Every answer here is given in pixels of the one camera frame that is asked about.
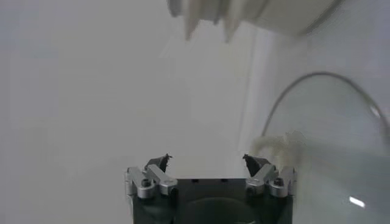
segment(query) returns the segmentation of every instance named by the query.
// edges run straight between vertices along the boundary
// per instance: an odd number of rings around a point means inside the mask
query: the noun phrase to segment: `blurred white object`
[[[186,39],[200,19],[224,20],[229,42],[242,20],[280,33],[297,35],[320,23],[339,0],[167,0],[172,16],[183,15]]]

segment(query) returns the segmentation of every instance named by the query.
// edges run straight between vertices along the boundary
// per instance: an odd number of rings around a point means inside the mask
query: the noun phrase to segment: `white surface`
[[[236,176],[256,30],[186,43],[181,21],[166,1],[0,3],[0,223],[130,223],[123,170],[165,153],[175,177]]]

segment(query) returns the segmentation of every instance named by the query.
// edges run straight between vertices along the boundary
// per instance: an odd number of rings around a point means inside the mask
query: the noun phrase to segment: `metal bracket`
[[[170,195],[172,190],[177,186],[177,180],[167,176],[155,164],[148,165],[146,167],[146,173],[160,186],[160,192],[163,195]]]
[[[155,183],[151,181],[137,167],[129,167],[125,173],[126,195],[135,195],[139,198],[152,198],[155,194]]]
[[[264,164],[252,177],[245,180],[246,192],[249,195],[260,195],[264,192],[265,185],[278,175],[276,167],[272,164]]]
[[[279,177],[270,181],[270,194],[278,198],[284,198],[287,197],[287,195],[294,195],[295,183],[296,172],[294,168],[291,166],[285,166],[280,172]]]

